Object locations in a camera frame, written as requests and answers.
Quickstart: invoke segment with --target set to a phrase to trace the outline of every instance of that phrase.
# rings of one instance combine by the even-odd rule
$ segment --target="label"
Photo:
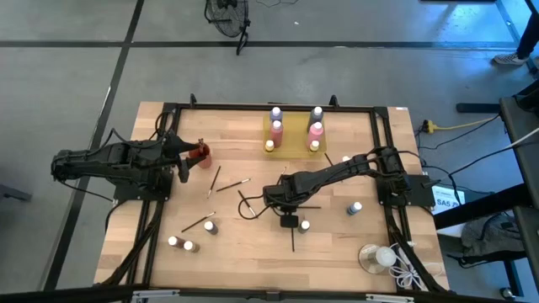
[[[464,199],[464,192],[461,190],[457,190],[456,192],[461,200],[461,203],[464,205],[466,203]],[[433,215],[459,206],[458,201],[455,198],[455,191],[453,189],[447,189],[441,186],[433,186],[432,194],[435,196],[435,209],[432,211]],[[436,232],[441,235],[461,237],[463,227],[464,223],[456,226],[446,227]]]

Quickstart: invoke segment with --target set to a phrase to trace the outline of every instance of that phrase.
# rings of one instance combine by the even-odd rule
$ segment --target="wooden table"
[[[143,140],[154,131],[154,120],[163,103],[143,102],[136,117],[131,138]],[[394,145],[399,150],[417,152],[408,110],[389,108]],[[237,213],[241,189],[246,196],[258,196],[262,187],[275,183],[284,167],[286,173],[319,170],[328,165],[325,157],[306,160],[268,159],[263,153],[262,119],[265,111],[232,111],[184,109],[181,111],[179,136],[184,141],[204,138],[212,149],[213,164],[208,169],[193,167],[189,182],[173,181],[169,201],[165,203],[158,245],[153,264],[151,286],[171,288],[242,289],[242,290],[328,290],[328,291],[395,291],[394,279],[386,273],[368,274],[358,263],[359,250],[368,243],[388,245],[383,209],[376,197],[375,181],[355,177],[322,188],[304,205],[321,206],[321,210],[298,210],[301,218],[311,222],[305,234],[296,233],[296,251],[291,250],[291,231],[281,228],[279,217],[270,210],[257,220],[246,221]],[[326,113],[327,154],[333,162],[343,156],[366,153],[373,147],[368,114]],[[385,145],[382,121],[379,120],[382,145]],[[401,154],[410,174],[421,174],[419,160]],[[233,189],[214,193],[207,191],[221,165],[215,189],[252,178]],[[346,215],[346,208],[360,201],[363,210]],[[264,207],[262,199],[252,200],[256,211]],[[108,278],[135,238],[141,201],[128,201],[110,218],[109,230],[95,275],[95,281]],[[203,224],[180,231],[194,221],[215,211],[211,217],[219,227],[212,236]],[[419,207],[408,207],[408,220],[414,251],[424,263],[443,260],[432,216]],[[251,216],[243,209],[245,216]],[[170,236],[200,244],[198,253],[189,253],[168,245]],[[141,281],[146,252],[139,259],[136,282]],[[438,266],[427,268],[432,274]],[[436,280],[448,288],[445,270]]]

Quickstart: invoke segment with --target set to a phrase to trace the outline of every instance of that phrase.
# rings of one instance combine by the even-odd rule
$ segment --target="table leg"
[[[516,205],[531,205],[531,196],[524,183],[435,215],[436,229],[510,210]]]

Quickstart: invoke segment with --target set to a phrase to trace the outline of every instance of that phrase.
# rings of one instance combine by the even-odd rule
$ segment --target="gray floor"
[[[135,3],[0,0],[0,40],[123,40]],[[201,3],[146,1],[135,40],[228,40],[202,18]],[[504,0],[520,33],[529,16],[522,3]],[[511,41],[494,4],[300,0],[250,6],[252,40]],[[457,114],[456,103],[496,102],[532,81],[524,66],[493,66],[499,51],[510,50],[247,48],[235,56],[231,48],[131,49],[107,128],[128,136],[140,101],[187,102],[190,93],[202,103],[294,104],[326,104],[336,94],[341,104],[409,107],[416,127],[424,119],[458,125],[489,115]],[[118,49],[0,48],[0,183],[34,195],[29,203],[0,203],[0,293],[40,287],[71,193],[52,182],[48,165],[62,148],[87,147],[118,55]],[[423,135],[422,144],[460,133]],[[452,169],[508,142],[496,121],[423,156]],[[507,152],[456,181],[495,191],[521,177]],[[102,180],[92,180],[89,189],[113,192]],[[91,285],[109,208],[85,199],[59,287]],[[446,267],[460,294],[499,298],[498,288],[507,286],[501,263],[463,270],[448,258]],[[526,300],[537,301],[527,260],[518,268]]]

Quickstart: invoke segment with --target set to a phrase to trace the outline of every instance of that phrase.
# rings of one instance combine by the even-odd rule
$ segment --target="person's foot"
[[[522,65],[528,60],[528,58],[519,59],[518,55],[516,55],[516,53],[513,53],[496,55],[494,56],[494,60],[498,64]]]

